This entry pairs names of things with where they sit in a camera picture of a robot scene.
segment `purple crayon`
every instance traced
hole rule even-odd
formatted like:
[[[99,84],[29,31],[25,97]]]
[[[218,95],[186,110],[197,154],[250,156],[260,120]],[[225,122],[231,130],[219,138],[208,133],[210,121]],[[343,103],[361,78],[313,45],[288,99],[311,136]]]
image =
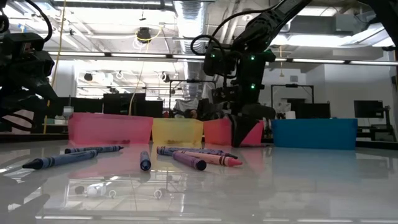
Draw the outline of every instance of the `purple crayon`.
[[[206,169],[207,166],[205,161],[181,152],[173,152],[173,159],[200,171]]]
[[[223,152],[221,150],[212,150],[212,149],[191,149],[191,148],[182,148],[182,147],[167,147],[167,146],[158,146],[156,151],[159,155],[171,156],[175,151],[187,151],[187,152],[196,152],[196,153],[204,153],[210,155],[217,156],[228,156],[234,159],[237,159],[237,156],[232,154]]]

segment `pink bin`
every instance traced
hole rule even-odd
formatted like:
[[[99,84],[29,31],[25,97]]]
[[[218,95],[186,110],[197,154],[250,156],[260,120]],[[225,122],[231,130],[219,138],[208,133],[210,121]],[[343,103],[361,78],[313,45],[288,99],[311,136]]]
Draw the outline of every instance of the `pink bin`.
[[[232,142],[231,121],[228,119],[216,119],[203,122],[205,130],[205,142],[207,144],[218,144],[230,146]],[[241,146],[259,146],[261,144],[264,122],[258,122],[249,134],[243,139]]]
[[[148,144],[153,118],[115,114],[73,113],[69,140],[75,144]]]

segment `ceiling duct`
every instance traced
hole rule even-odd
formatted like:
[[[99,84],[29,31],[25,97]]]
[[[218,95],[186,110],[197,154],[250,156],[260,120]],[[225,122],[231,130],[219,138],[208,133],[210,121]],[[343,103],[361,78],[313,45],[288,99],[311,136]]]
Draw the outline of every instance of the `ceiling duct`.
[[[207,11],[207,3],[199,1],[175,1],[175,10],[178,15],[177,27],[180,37],[196,37],[203,34],[205,30],[205,19]],[[191,41],[181,41],[181,50],[184,54],[192,54],[190,50]],[[193,48],[197,52],[205,51],[206,42],[196,42]],[[201,78],[201,63],[184,62],[184,73],[186,79]],[[186,85],[189,97],[193,98],[197,95],[198,85]]]

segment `yellow bin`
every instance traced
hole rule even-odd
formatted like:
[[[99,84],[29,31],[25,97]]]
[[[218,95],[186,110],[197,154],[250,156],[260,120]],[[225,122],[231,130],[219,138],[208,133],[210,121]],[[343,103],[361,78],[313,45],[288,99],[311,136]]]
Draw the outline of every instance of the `yellow bin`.
[[[154,118],[154,143],[199,143],[203,135],[203,122],[196,119]]]

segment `blue bin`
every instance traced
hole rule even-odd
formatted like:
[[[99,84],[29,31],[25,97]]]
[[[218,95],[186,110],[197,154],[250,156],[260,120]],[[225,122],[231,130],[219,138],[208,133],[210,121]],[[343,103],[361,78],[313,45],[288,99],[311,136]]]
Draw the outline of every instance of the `blue bin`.
[[[277,147],[354,150],[357,119],[284,119],[272,121]]]

